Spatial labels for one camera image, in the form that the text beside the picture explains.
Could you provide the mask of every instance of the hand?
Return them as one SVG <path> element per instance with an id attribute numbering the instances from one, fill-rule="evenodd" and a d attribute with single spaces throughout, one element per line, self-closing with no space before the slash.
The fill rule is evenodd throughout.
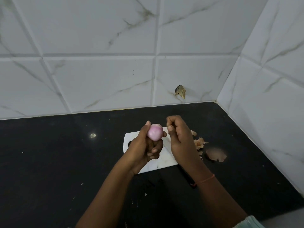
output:
<path id="1" fill-rule="evenodd" d="M 147 133 L 151 127 L 151 123 L 147 121 L 136 138 L 133 139 L 124 156 L 130 164 L 133 174 L 138 172 L 152 159 L 158 159 L 159 153 L 163 149 L 163 140 L 152 141 L 147 137 Z"/>
<path id="2" fill-rule="evenodd" d="M 171 137 L 171 151 L 177 163 L 187 172 L 192 166 L 201 164 L 191 131 L 184 120 L 179 115 L 167 117 L 167 129 Z"/>

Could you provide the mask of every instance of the orange string bracelet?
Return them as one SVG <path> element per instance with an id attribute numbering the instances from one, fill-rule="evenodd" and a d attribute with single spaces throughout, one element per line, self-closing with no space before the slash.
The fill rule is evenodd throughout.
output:
<path id="1" fill-rule="evenodd" d="M 191 186 L 197 186 L 197 184 L 200 184 L 200 183 L 203 183 L 203 182 L 206 182 L 206 181 L 208 181 L 208 180 L 210 180 L 210 179 L 212 179 L 212 178 L 214 178 L 214 174 L 211 176 L 211 177 L 209 177 L 209 178 L 206 178 L 205 180 L 202 180 L 202 181 L 199 181 L 199 182 L 196 182 L 196 183 L 194 183 L 194 184 L 191 184 Z"/>

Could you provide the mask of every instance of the onion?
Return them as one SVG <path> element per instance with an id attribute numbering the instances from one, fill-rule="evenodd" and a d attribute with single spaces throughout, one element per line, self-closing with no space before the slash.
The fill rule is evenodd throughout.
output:
<path id="1" fill-rule="evenodd" d="M 163 133 L 163 127 L 160 124 L 152 124 L 147 136 L 152 141 L 158 141 L 163 137 Z"/>

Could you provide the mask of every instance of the person's right hand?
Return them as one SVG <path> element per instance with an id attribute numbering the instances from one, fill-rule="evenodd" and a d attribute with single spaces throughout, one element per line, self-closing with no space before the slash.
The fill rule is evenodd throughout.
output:
<path id="1" fill-rule="evenodd" d="M 179 115 L 167 117 L 167 129 L 171 137 L 171 151 L 177 163 L 187 172 L 201 164 L 191 131 L 184 120 Z"/>

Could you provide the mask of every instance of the black countertop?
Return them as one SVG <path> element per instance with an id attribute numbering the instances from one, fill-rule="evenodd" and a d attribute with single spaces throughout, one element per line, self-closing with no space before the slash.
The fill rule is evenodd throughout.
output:
<path id="1" fill-rule="evenodd" d="M 195 103 L 0 121 L 1 227 L 73 227 L 123 154 L 124 135 L 181 115 L 224 149 L 204 162 L 258 220 L 304 206 L 288 180 L 216 104 Z M 177 166 L 134 177 L 119 227 L 211 227 L 197 189 Z"/>

